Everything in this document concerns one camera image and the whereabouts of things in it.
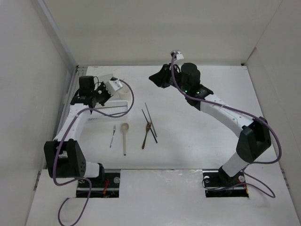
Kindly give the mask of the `silver metal chopstick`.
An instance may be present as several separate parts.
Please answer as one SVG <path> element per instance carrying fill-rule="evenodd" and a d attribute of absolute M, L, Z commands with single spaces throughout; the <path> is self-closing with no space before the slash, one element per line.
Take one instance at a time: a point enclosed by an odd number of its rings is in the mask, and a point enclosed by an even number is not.
<path fill-rule="evenodd" d="M 152 121 L 152 118 L 151 118 L 151 115 L 150 115 L 150 112 L 149 112 L 149 109 L 148 109 L 148 107 L 147 107 L 147 104 L 146 104 L 146 102 L 145 102 L 145 106 L 146 106 L 146 110 L 147 110 L 147 113 L 148 113 L 149 119 L 150 119 L 150 121 L 151 121 L 151 123 L 152 123 L 152 129 L 153 129 L 153 132 L 154 132 L 155 138 L 157 138 L 157 133 L 156 133 L 156 130 L 155 130 L 155 127 L 154 127 L 154 124 L 153 124 L 153 121 Z"/>

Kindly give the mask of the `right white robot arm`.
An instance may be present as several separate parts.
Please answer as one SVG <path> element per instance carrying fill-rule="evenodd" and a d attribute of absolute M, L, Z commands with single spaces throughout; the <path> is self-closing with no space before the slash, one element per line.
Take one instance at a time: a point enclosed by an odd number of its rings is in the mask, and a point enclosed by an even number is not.
<path fill-rule="evenodd" d="M 256 121 L 254 117 L 227 109 L 213 91 L 200 83 L 200 71 L 195 64 L 184 63 L 181 67 L 164 64 L 149 80 L 160 88 L 179 87 L 191 106 L 214 117 L 238 137 L 235 153 L 215 176 L 221 186 L 233 186 L 240 171 L 271 146 L 267 121 L 262 117 Z"/>

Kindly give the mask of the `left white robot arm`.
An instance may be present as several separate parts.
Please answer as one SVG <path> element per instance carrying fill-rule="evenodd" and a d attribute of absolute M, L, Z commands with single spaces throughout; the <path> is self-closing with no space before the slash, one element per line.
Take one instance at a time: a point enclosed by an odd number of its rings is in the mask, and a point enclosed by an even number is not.
<path fill-rule="evenodd" d="M 93 76 L 79 78 L 79 89 L 71 99 L 64 125 L 52 141 L 44 144 L 51 178 L 89 178 L 96 187 L 104 184 L 102 164 L 86 161 L 79 138 L 95 106 L 104 105 L 119 88 L 114 78 L 100 83 L 95 83 Z"/>

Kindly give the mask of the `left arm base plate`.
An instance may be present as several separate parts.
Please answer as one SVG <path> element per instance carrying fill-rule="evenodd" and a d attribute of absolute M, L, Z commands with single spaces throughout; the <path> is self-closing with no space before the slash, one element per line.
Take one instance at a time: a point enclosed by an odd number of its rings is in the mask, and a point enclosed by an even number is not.
<path fill-rule="evenodd" d="M 106 169 L 104 179 L 89 178 L 92 184 L 90 198 L 118 198 L 120 186 L 120 169 Z M 77 198 L 87 198 L 89 183 L 80 180 L 76 189 Z"/>

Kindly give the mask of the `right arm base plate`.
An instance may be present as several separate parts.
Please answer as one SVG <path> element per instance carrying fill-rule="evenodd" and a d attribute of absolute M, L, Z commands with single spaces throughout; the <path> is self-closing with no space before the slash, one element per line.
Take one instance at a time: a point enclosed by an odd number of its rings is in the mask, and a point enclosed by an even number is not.
<path fill-rule="evenodd" d="M 249 197 L 246 179 L 241 171 L 234 177 L 228 177 L 218 169 L 203 169 L 202 175 L 206 198 Z"/>

